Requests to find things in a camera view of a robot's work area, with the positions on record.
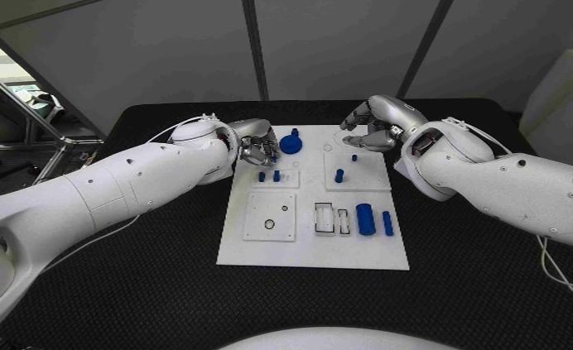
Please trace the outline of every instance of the black textured mat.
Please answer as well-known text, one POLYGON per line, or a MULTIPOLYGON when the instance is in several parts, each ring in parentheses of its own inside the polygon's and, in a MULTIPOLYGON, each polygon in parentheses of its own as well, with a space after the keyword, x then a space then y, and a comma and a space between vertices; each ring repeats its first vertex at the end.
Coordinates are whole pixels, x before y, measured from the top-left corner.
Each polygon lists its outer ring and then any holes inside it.
MULTIPOLYGON (((360 102, 138 106, 100 158, 201 113, 227 122, 338 124, 360 102)), ((514 151, 532 152, 493 101, 410 103, 432 120, 465 119, 514 151)), ((0 337, 42 348, 201 349, 328 325, 390 330, 464 349, 573 348, 573 294, 542 272, 536 237, 461 196, 434 201, 389 172, 412 271, 217 266, 230 178, 197 187, 41 276, 0 337)), ((552 253, 573 274, 573 248, 552 243, 552 253)))

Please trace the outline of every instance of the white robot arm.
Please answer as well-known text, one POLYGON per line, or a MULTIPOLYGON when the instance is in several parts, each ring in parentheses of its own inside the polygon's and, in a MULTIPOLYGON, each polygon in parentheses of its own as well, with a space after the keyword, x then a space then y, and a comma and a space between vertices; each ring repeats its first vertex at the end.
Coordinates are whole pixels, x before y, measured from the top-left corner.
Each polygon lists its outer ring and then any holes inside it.
POLYGON ((41 185, 0 197, 0 321, 42 270, 102 229, 231 176, 237 157, 273 165, 268 120, 216 116, 177 127, 172 143, 146 143, 41 185))
POLYGON ((438 201, 461 193, 474 207, 523 230, 573 244, 573 166, 516 153, 496 157, 471 132, 493 138, 455 118, 428 122, 423 114, 390 96, 373 96, 347 117, 343 129, 370 125, 351 146, 373 151, 405 143, 395 165, 421 191, 438 201))

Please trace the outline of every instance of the white platform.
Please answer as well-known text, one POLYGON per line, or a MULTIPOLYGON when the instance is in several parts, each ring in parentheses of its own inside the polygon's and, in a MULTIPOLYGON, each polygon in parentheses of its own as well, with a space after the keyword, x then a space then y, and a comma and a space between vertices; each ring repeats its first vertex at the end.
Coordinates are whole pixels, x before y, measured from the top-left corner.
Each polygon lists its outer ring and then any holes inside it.
MULTIPOLYGON (((279 139, 294 130, 292 126, 273 128, 279 139)), ((302 150, 294 155, 283 154, 272 170, 262 170, 244 161, 237 163, 218 264, 410 270, 383 154, 344 145, 344 136, 353 134, 338 126, 298 128, 302 150), (357 162, 351 160, 353 154, 358 155, 357 162), (328 171, 335 170, 332 165, 343 164, 345 181, 337 184, 328 171), (281 170, 281 182, 273 182, 275 170, 281 170), (262 171, 265 184, 259 182, 262 171), (350 211, 348 236, 338 233, 338 227, 337 235, 315 235, 315 203, 332 203, 337 217, 338 209, 350 211), (363 203, 373 206, 377 225, 373 236, 358 232, 356 206, 363 203), (384 234, 383 211, 390 211, 395 237, 384 234), (273 229, 265 227, 268 219, 273 220, 273 229)), ((366 133, 364 126, 354 130, 356 135, 366 133)))

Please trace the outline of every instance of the robotic hand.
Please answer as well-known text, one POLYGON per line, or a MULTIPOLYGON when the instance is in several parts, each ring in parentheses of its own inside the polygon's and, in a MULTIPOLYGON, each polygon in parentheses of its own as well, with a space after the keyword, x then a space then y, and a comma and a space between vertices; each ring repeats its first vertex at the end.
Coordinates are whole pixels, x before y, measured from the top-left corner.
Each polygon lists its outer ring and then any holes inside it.
POLYGON ((198 118, 175 126, 168 143, 148 142, 0 196, 0 321, 54 258, 77 242, 197 185, 230 177, 237 158, 275 164, 279 145, 268 120, 227 125, 216 115, 198 118))
POLYGON ((421 191, 438 201, 461 193, 485 214, 523 230, 573 244, 573 166, 511 151, 478 128, 449 117, 429 122, 390 96, 373 96, 341 129, 369 124, 370 134, 347 144, 384 152, 403 143, 395 164, 421 191), (471 129, 506 149, 493 149, 471 129))

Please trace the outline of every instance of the blue object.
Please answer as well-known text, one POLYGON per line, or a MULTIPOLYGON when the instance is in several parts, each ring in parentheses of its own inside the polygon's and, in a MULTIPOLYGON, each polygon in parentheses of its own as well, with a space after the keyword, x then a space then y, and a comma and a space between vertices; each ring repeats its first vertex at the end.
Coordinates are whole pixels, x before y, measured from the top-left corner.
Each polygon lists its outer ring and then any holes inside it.
POLYGON ((358 217, 358 231, 364 236, 371 236, 377 232, 374 226, 373 207, 370 204, 356 206, 356 216, 358 217))
POLYGON ((335 182, 343 183, 344 170, 337 170, 335 182))
POLYGON ((395 235, 395 229, 392 228, 392 219, 390 219, 390 212, 389 211, 383 212, 383 221, 384 221, 386 235, 389 237, 392 237, 395 235))
POLYGON ((291 135, 286 135, 281 139, 281 144, 279 144, 281 150, 286 154, 295 154, 301 151, 302 149, 302 140, 299 138, 299 130, 294 128, 294 131, 291 132, 291 135))

